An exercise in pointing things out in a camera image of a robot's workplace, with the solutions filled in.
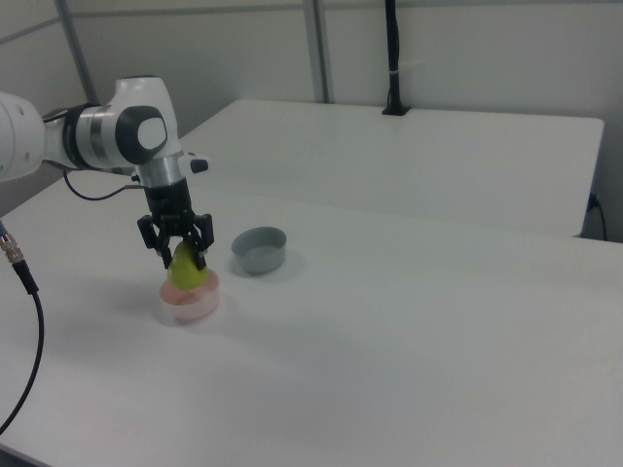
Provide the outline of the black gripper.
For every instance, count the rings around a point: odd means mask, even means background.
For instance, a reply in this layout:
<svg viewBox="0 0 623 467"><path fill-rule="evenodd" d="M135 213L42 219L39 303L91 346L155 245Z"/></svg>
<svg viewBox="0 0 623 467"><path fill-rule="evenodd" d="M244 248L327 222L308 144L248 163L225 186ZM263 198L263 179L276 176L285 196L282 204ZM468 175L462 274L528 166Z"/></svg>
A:
<svg viewBox="0 0 623 467"><path fill-rule="evenodd" d="M206 269L205 254L215 241L213 219L210 214L194 214L187 180L146 188L145 195L151 215L138 219L137 227L146 248L153 249L168 270L172 262L170 238L184 238L197 270Z"/></svg>

